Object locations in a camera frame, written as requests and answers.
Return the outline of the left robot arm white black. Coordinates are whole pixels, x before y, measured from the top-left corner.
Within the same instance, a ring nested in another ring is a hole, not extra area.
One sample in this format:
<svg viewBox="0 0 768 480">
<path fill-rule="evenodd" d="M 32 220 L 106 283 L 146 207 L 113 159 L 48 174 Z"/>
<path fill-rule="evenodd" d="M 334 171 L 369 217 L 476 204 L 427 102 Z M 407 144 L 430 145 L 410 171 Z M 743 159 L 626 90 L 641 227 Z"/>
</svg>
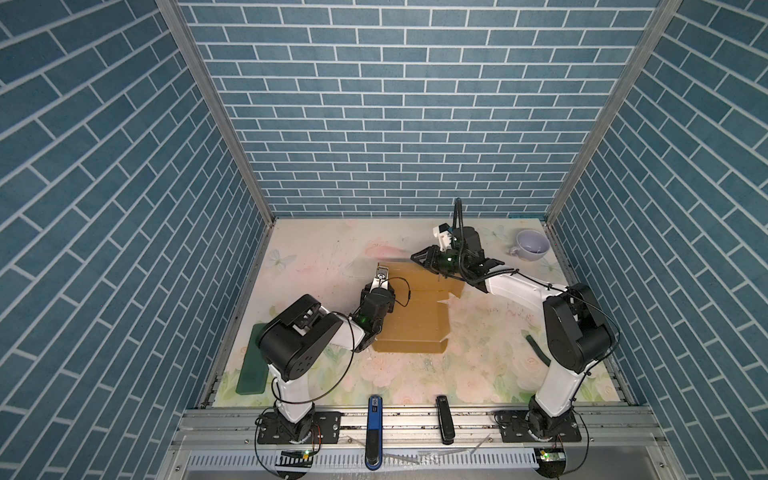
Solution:
<svg viewBox="0 0 768 480">
<path fill-rule="evenodd" d="M 330 344 L 355 353 L 368 348 L 395 304 L 394 289 L 387 284 L 366 286 L 360 305 L 349 315 L 330 311 L 305 294 L 264 327 L 256 346 L 276 381 L 279 433 L 290 442 L 311 433 L 316 402 L 309 394 L 311 367 Z"/>
</svg>

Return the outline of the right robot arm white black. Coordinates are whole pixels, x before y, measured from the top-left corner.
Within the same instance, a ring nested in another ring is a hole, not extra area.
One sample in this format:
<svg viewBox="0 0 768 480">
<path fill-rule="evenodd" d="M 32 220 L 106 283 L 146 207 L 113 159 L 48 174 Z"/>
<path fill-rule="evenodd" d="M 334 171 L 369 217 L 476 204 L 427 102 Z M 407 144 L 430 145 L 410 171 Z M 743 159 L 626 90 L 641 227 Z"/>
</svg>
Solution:
<svg viewBox="0 0 768 480">
<path fill-rule="evenodd" d="M 435 227 L 433 236 L 434 245 L 411 255 L 417 265 L 543 314 L 550 363 L 528 403 L 524 435 L 548 442 L 574 428 L 573 403 L 580 387 L 618 344 L 611 318 L 597 305 L 592 290 L 583 283 L 565 286 L 538 280 L 488 257 L 479 234 L 464 224 L 459 198 L 452 222 Z"/>
</svg>

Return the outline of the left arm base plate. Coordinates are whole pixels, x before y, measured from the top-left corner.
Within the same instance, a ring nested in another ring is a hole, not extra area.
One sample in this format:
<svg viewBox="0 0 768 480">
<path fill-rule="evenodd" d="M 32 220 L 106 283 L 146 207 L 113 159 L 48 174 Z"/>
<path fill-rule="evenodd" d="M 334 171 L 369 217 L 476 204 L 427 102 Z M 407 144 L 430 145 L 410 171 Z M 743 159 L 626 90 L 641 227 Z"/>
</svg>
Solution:
<svg viewBox="0 0 768 480">
<path fill-rule="evenodd" d="M 261 416 L 256 432 L 259 444 L 308 444 L 312 439 L 323 444 L 337 444 L 341 425 L 338 411 L 310 410 L 297 423 L 292 423 L 279 410 L 267 410 Z"/>
</svg>

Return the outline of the brown cardboard paper box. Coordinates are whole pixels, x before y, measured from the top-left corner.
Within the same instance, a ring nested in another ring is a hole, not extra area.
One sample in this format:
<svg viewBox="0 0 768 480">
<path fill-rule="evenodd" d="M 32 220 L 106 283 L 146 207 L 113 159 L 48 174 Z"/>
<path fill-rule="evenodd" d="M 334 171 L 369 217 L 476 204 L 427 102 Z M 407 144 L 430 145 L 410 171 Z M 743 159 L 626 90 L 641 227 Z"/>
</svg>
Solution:
<svg viewBox="0 0 768 480">
<path fill-rule="evenodd" d="M 412 261 L 381 262 L 389 270 L 397 303 L 384 319 L 373 349 L 384 353 L 442 354 L 448 345 L 448 300 L 465 284 L 433 274 Z"/>
</svg>

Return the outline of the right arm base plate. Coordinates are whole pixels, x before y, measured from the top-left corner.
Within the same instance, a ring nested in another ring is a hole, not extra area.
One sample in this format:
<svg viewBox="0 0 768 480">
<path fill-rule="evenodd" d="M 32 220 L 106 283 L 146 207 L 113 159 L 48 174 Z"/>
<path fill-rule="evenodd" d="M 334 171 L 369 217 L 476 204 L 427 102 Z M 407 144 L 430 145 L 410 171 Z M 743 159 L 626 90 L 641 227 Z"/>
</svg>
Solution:
<svg viewBox="0 0 768 480">
<path fill-rule="evenodd" d="M 580 442 L 575 414 L 572 410 L 558 417 L 549 417 L 539 410 L 498 410 L 493 420 L 504 443 L 520 442 Z"/>
</svg>

